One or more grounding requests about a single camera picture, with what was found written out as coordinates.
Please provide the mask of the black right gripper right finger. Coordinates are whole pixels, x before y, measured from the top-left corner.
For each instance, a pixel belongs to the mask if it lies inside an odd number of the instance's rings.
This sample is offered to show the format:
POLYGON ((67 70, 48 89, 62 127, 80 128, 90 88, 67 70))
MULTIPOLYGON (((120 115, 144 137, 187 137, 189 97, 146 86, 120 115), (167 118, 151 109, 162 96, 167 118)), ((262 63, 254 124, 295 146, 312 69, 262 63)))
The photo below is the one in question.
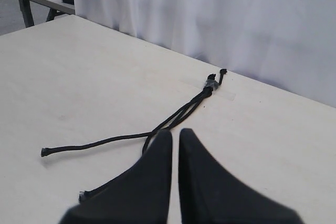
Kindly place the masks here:
POLYGON ((292 209, 245 185, 205 148, 192 129, 179 139, 182 223, 300 223, 292 209))

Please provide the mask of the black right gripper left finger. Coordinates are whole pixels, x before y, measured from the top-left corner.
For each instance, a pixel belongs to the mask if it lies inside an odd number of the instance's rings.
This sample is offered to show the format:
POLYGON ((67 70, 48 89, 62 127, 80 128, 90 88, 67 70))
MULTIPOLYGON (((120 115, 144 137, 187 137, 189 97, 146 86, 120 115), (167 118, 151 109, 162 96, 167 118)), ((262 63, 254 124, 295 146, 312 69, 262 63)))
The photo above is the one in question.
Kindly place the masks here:
POLYGON ((148 150, 107 188, 70 208, 61 223, 167 223, 173 138, 160 131, 148 150))

